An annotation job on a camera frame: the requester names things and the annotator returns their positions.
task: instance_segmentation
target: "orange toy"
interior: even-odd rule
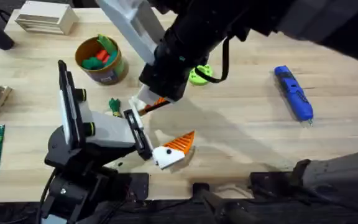
[[[163,146],[169,147],[171,149],[176,149],[182,151],[185,155],[190,150],[191,145],[193,144],[195,132],[185,134],[182,137],[176,138],[168,143],[165,143]]]
[[[100,50],[97,54],[96,54],[96,58],[99,59],[100,61],[104,61],[104,59],[107,57],[107,55],[109,55],[107,53],[107,50]]]
[[[110,55],[107,54],[107,57],[104,58],[103,63],[106,64],[107,61],[109,60],[109,58],[110,58]]]

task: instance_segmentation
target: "black cable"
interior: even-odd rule
[[[0,224],[13,224],[13,223],[18,223],[18,222],[21,222],[21,221],[24,221],[26,219],[28,219],[29,217],[26,216],[26,217],[23,217],[23,218],[20,218],[18,220],[13,220],[13,221],[9,221],[9,222],[0,222]]]
[[[198,69],[198,67],[195,68],[195,72],[198,76],[201,78],[204,78],[205,80],[211,82],[211,83],[220,83],[221,81],[226,80],[227,76],[229,75],[229,41],[233,38],[233,35],[229,35],[224,39],[223,41],[223,50],[222,50],[222,78],[214,78],[209,77],[205,75],[201,70]]]
[[[11,16],[11,14],[9,13],[9,12],[7,12],[7,11],[5,11],[5,10],[3,10],[3,9],[1,9],[0,8],[0,17],[1,17],[1,19],[5,22],[5,23],[7,23],[8,22],[8,19],[6,19],[4,16],[3,16],[3,14],[2,13],[5,13],[5,15],[7,15],[7,16]]]
[[[6,14],[7,16],[9,16],[9,17],[12,15],[12,14],[10,14],[9,12],[7,12],[7,11],[5,11],[5,10],[3,10],[3,9],[0,9],[0,11],[3,12],[3,13],[5,13],[5,14]]]
[[[129,211],[129,210],[122,210],[120,209],[119,211],[120,212],[124,212],[124,213],[131,213],[131,214],[138,214],[138,213],[157,213],[157,212],[161,212],[161,211],[164,211],[166,209],[169,209],[169,208],[174,208],[176,206],[179,206],[179,205],[184,205],[186,203],[189,203],[192,201],[192,198],[188,199],[188,200],[184,200],[184,201],[181,201],[181,202],[178,202],[178,203],[174,203],[172,205],[167,205],[165,207],[162,207],[160,209],[157,209],[157,210],[141,210],[141,211]]]
[[[42,195],[41,195],[41,199],[40,199],[40,205],[37,209],[37,214],[35,216],[35,224],[40,224],[41,223],[41,207],[44,204],[45,201],[45,197],[47,196],[47,191],[49,189],[49,185],[52,182],[53,178],[56,176],[57,170],[54,169],[52,171],[52,173],[50,174],[50,177],[47,181],[47,184],[45,184],[44,190],[42,191]]]
[[[104,218],[99,222],[99,224],[105,224],[108,223],[108,221],[110,221],[111,217],[115,214],[116,211],[119,210],[119,208],[121,208],[124,204],[126,203],[126,201],[122,201],[120,205],[112,207],[110,209],[110,211],[107,213],[106,216],[104,216]]]

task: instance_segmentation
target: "orange and white object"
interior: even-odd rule
[[[151,104],[157,105],[159,103],[163,103],[164,101],[166,101],[164,98],[157,98],[156,101]],[[141,119],[141,114],[139,113],[139,111],[142,110],[139,109],[150,107],[150,105],[146,105],[145,102],[133,96],[129,99],[129,106],[131,107],[134,119],[136,120],[138,127],[143,131],[144,125]],[[144,133],[144,135],[145,140],[149,145],[149,148],[153,149],[152,157],[155,164],[158,165],[160,169],[165,169],[166,167],[185,158],[186,154],[189,152],[191,146],[193,145],[195,132],[192,131],[190,133],[187,133],[156,148],[154,148],[151,144],[148,135],[146,133]]]
[[[152,151],[153,159],[160,169],[182,160],[193,144],[195,132],[192,131],[180,138],[176,138],[163,146],[157,147]]]

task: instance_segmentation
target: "blue tool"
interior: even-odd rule
[[[311,107],[308,99],[306,99],[305,93],[303,92],[301,86],[299,86],[299,83],[292,75],[291,71],[284,65],[275,68],[274,74],[278,78],[285,97],[291,105],[295,116],[299,121],[308,121],[312,126],[313,108]]]

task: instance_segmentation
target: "red toy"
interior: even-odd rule
[[[96,54],[96,58],[99,59],[100,61],[102,61],[104,63],[105,58],[108,56],[109,54],[107,53],[107,50],[100,50],[97,54]]]

